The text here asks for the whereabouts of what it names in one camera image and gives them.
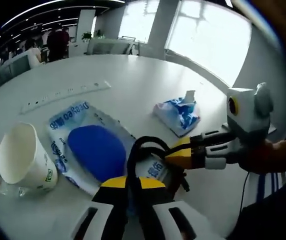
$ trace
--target white table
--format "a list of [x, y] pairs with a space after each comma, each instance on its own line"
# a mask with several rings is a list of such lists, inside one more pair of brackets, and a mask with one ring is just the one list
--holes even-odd
[[[97, 81], [108, 81], [112, 87], [20, 114], [23, 103], [30, 99]], [[184, 96], [187, 90], [195, 90], [201, 115], [190, 135], [219, 128], [226, 122], [226, 96], [184, 66], [128, 55], [80, 56], [52, 62], [21, 74], [0, 88], [0, 142], [15, 123], [28, 122], [35, 126], [43, 146], [50, 151], [45, 122], [73, 102], [86, 100], [120, 120], [135, 137], [156, 136], [172, 145], [178, 138], [152, 115], [152, 109], [156, 103]], [[245, 176], [237, 164], [225, 170], [191, 170], [187, 175], [191, 191], [180, 190], [176, 198], [186, 200], [208, 217], [219, 234], [226, 236], [239, 214]], [[36, 199], [0, 195], [0, 226], [13, 240], [70, 239], [73, 223], [90, 200], [89, 195], [60, 177], [52, 192]]]

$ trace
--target wire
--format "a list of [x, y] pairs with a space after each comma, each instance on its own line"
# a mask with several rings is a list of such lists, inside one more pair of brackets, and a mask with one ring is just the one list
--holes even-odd
[[248, 180], [249, 175], [250, 175], [250, 172], [248, 171], [248, 172], [247, 172], [247, 175], [246, 175], [246, 178], [245, 178], [245, 181], [244, 181], [244, 185], [243, 185], [243, 192], [242, 192], [242, 198], [241, 198], [241, 206], [240, 206], [240, 208], [239, 208], [238, 217], [240, 217], [240, 214], [241, 214], [241, 212], [242, 212], [244, 192], [245, 192], [245, 185], [246, 185], [246, 183], [247, 183], [247, 180]]

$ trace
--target ceiling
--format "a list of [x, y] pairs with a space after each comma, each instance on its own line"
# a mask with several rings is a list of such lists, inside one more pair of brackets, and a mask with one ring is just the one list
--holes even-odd
[[4, 25], [22, 12], [52, 1], [53, 0], [24, 0], [20, 2], [0, 0], [0, 47], [12, 42], [12, 38], [18, 35], [15, 41], [20, 38], [26, 39], [28, 36], [36, 35], [41, 32], [42, 28], [46, 29], [45, 27], [51, 27], [50, 24], [45, 26], [42, 26], [42, 24], [64, 19], [71, 20], [62, 21], [62, 25], [77, 23], [78, 20], [74, 18], [79, 17], [81, 9], [95, 9], [95, 15], [99, 15], [109, 9], [124, 6], [124, 3], [113, 0], [56, 0], [56, 2], [32, 9]]

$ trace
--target desk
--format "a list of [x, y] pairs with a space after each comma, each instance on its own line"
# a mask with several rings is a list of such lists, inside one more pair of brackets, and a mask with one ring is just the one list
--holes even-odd
[[[89, 82], [107, 81], [111, 89], [89, 92], [52, 102], [21, 115], [23, 103], [48, 93]], [[206, 79], [184, 66], [131, 55], [92, 55], [68, 58], [31, 69], [0, 88], [0, 142], [17, 122], [35, 126], [40, 141], [50, 151], [45, 122], [78, 100], [109, 114], [135, 136], [156, 136], [167, 144], [178, 138], [152, 115], [156, 103], [195, 90], [201, 121], [191, 135], [219, 128], [226, 122], [226, 96]], [[235, 226], [246, 172], [236, 165], [225, 170], [188, 171], [190, 192], [184, 199], [208, 217], [214, 229], [226, 236]], [[57, 187], [36, 199], [0, 195], [0, 226], [10, 239], [69, 239], [72, 223], [87, 208], [91, 197], [62, 176]]]

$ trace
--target paper cup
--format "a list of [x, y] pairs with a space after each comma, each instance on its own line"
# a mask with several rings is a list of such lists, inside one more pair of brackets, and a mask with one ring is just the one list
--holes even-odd
[[57, 169], [31, 124], [19, 123], [3, 137], [0, 175], [8, 184], [35, 190], [47, 191], [57, 184]]

